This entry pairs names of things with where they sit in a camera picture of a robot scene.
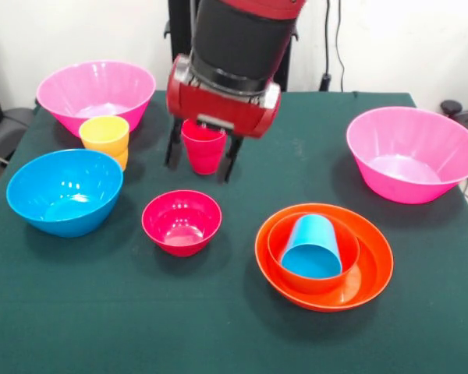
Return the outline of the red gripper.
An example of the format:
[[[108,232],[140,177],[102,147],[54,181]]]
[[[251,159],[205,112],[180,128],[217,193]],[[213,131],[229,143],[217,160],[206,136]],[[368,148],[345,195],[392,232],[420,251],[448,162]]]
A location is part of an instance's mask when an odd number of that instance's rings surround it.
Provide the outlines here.
[[[217,171],[217,181],[227,183],[243,137],[261,138],[275,120],[280,102],[281,89],[273,82],[262,94],[248,97],[216,90],[194,75],[188,56],[177,55],[166,90],[168,111],[177,118],[173,119],[165,166],[177,168],[180,162],[182,119],[204,122],[234,134]]]

